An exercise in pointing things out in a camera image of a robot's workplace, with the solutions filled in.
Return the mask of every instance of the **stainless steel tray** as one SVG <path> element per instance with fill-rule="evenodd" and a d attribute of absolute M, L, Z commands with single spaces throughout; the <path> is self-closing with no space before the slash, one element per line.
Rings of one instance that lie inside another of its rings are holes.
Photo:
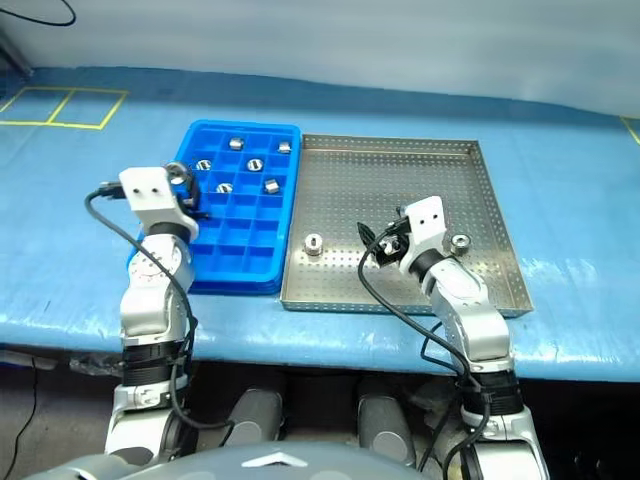
<path fill-rule="evenodd" d="M 380 232 L 397 206 L 443 199 L 452 235 L 471 237 L 462 263 L 487 282 L 503 315 L 532 310 L 502 214 L 475 141 L 304 135 L 281 300 L 290 310 L 384 311 L 362 288 L 356 269 L 364 247 L 356 222 Z M 318 233 L 324 253 L 310 257 L 304 238 Z M 408 313 L 431 313 L 413 278 L 367 263 L 367 278 Z"/>

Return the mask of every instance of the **blue table surface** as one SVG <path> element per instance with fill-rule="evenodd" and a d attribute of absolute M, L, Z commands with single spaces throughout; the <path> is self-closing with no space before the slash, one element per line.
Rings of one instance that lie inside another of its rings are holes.
<path fill-rule="evenodd" d="M 640 146 L 617 117 L 151 69 L 41 69 L 30 84 L 131 93 L 101 131 L 0 126 L 1 342 L 120 350 L 129 247 L 91 220 L 82 200 L 126 167 L 172 160 L 188 126 L 209 118 L 293 123 L 305 133 L 479 140 L 535 307 L 509 320 L 518 374 L 640 380 Z M 101 117 L 104 102 L 88 95 L 74 108 Z M 99 206 L 136 231 L 126 203 Z M 199 358 L 441 371 L 420 360 L 419 336 L 388 315 L 288 312 L 276 296 L 191 299 Z"/>

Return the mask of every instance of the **yellow tape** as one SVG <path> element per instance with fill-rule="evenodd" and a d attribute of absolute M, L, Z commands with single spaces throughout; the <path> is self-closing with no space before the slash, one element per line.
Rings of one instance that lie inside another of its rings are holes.
<path fill-rule="evenodd" d="M 111 120 L 111 118 L 118 111 L 122 102 L 129 94 L 128 90 L 117 90 L 111 88 L 93 88 L 93 87 L 55 87 L 55 86 L 27 86 L 22 87 L 18 93 L 16 93 L 13 97 L 9 99 L 7 103 L 5 103 L 2 108 L 0 108 L 0 113 L 4 112 L 7 108 L 9 108 L 17 99 L 26 91 L 55 91 L 55 92 L 68 92 L 67 95 L 62 99 L 62 101 L 58 104 L 55 110 L 49 115 L 46 121 L 27 121 L 27 120 L 0 120 L 0 125 L 14 125 L 14 126 L 29 126 L 29 127 L 63 127 L 63 128 L 83 128 L 87 130 L 102 130 L 107 123 Z M 105 93 L 105 94 L 117 94 L 120 95 L 116 103 L 109 109 L 105 117 L 102 119 L 100 123 L 64 123 L 64 122 L 56 122 L 54 121 L 56 117 L 60 114 L 62 109 L 69 103 L 71 97 L 76 92 L 91 92 L 91 93 Z"/>
<path fill-rule="evenodd" d="M 624 123 L 624 126 L 627 127 L 627 130 L 629 130 L 629 133 L 631 134 L 631 136 L 633 137 L 633 139 L 636 141 L 636 143 L 638 145 L 640 145 L 640 135 L 638 135 L 635 130 L 633 129 L 633 126 L 631 125 L 631 122 L 629 120 L 629 118 L 625 118 L 625 117 L 620 117 L 620 120 L 622 121 L 622 123 Z"/>

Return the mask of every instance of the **blue plastic tray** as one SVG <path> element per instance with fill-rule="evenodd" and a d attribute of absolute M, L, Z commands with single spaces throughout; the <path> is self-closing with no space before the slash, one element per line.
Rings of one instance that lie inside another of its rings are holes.
<path fill-rule="evenodd" d="M 234 151 L 229 140 L 244 147 Z M 278 153 L 287 141 L 290 154 Z M 300 130 L 293 125 L 199 120 L 191 125 L 176 159 L 189 165 L 202 192 L 200 235 L 191 245 L 195 280 L 193 293 L 261 293 L 280 290 L 300 156 Z M 260 172 L 247 169 L 250 159 L 264 162 Z M 211 169 L 197 170 L 199 160 Z M 278 182 L 269 194 L 266 180 Z M 216 193 L 220 183 L 232 193 Z"/>

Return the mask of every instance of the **metal tray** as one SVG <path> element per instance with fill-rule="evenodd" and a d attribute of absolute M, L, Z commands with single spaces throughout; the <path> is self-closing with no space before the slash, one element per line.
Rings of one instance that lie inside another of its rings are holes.
<path fill-rule="evenodd" d="M 445 248 L 452 235 L 469 235 L 471 249 L 461 262 L 484 278 L 500 312 L 515 317 L 533 309 L 478 142 L 304 135 L 299 168 L 281 294 L 285 308 L 384 311 L 357 278 L 364 247 L 356 222 L 380 232 L 397 206 L 440 195 Z M 303 251 L 310 233 L 322 236 L 320 257 Z M 378 269 L 368 261 L 365 273 L 406 312 L 431 313 L 416 280 L 397 268 Z"/>

